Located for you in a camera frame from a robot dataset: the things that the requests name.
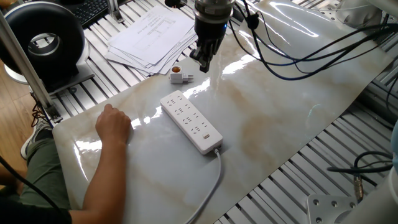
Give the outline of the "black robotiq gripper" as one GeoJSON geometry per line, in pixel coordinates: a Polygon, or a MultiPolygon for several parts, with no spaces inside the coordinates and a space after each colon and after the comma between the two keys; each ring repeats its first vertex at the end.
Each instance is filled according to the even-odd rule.
{"type": "Polygon", "coordinates": [[[195,19],[194,30],[197,34],[197,47],[190,53],[190,57],[200,65],[200,71],[207,73],[210,62],[216,55],[226,33],[226,23],[212,24],[195,19]]]}

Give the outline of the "person's right hand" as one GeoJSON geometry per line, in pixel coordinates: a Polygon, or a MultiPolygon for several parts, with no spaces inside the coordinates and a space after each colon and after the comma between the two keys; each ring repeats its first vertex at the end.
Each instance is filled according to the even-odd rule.
{"type": "Polygon", "coordinates": [[[95,124],[96,132],[105,145],[126,144],[131,120],[123,111],[106,104],[95,124]]]}

